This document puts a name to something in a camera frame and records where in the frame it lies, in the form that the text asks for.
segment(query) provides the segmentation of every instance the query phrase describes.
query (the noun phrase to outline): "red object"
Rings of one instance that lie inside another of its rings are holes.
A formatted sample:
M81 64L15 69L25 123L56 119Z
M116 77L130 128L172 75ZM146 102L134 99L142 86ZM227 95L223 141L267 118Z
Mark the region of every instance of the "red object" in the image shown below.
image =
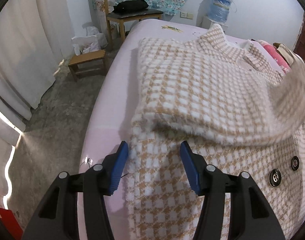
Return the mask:
M14 239L21 239L23 231L11 210L0 208L0 220Z

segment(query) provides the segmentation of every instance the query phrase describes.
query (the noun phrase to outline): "pink bedsheet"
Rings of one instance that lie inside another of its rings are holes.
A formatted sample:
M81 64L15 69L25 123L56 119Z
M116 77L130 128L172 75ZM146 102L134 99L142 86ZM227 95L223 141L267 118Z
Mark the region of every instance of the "pink bedsheet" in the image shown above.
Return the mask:
M182 33L162 29L164 25L178 28ZM86 156L93 160L93 165L101 163L106 155L116 152L122 140L129 140L130 122L139 98L136 71L138 41L144 37L190 41L206 32L203 28L154 19L139 22L131 30L110 67L94 105L80 164ZM230 36L227 36L227 40L235 45L245 42ZM259 43L252 42L266 56L271 67L283 74L268 52ZM82 164L79 172L85 172L87 168L88 165ZM129 239L124 178L121 179L118 190L112 196L105 197L111 229L116 240ZM80 240L86 240L82 193L78 194L78 226Z

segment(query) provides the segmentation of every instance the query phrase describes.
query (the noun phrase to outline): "black chair seat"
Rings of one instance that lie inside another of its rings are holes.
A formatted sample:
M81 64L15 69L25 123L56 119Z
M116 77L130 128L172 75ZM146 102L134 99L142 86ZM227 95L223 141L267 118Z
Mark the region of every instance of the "black chair seat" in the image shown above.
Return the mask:
M106 17L109 18L114 18L114 19L125 19L125 18L130 18L134 16L145 16L145 15L150 15L150 14L163 14L163 11L159 11L156 9L143 9L137 12L131 12L131 13L124 13L124 14L119 14L115 13L114 11L107 14Z

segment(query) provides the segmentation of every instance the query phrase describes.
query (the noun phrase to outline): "wooden stool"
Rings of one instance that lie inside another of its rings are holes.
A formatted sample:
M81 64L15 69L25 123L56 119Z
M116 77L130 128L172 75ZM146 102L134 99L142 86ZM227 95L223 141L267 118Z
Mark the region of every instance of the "wooden stool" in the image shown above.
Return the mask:
M105 76L108 72L106 62L105 62L105 53L106 53L106 51L104 49L102 49L102 50L98 50L98 51L94 51L94 52L89 52L86 54L81 54L78 56L76 56L76 55L73 56L68 64L68 67L70 69L70 72L71 72L72 77L75 80L75 82L77 82L78 76L80 74L91 73L91 72L97 71L97 70L102 70L102 73L99 73L99 74ZM104 69L97 68L97 67L95 67L95 68L94 67L84 67L82 69L78 68L78 64L82 64L82 63L86 63L86 62L90 62L90 61L98 60L98 59L102 59Z

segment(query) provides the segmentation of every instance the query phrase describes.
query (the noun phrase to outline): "brown and white houndstooth fabric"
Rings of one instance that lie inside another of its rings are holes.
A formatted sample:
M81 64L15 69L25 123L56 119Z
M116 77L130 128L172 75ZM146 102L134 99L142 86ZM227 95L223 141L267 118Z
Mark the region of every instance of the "brown and white houndstooth fabric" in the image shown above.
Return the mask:
M255 70L240 67L241 59ZM305 216L304 64L282 80L254 45L232 47L214 25L186 43L143 39L138 72L126 197L131 239L193 238L203 198L190 189L180 160L184 140L222 172L248 171L289 239ZM268 181L274 168L287 174L277 188ZM229 216L227 196L222 239Z

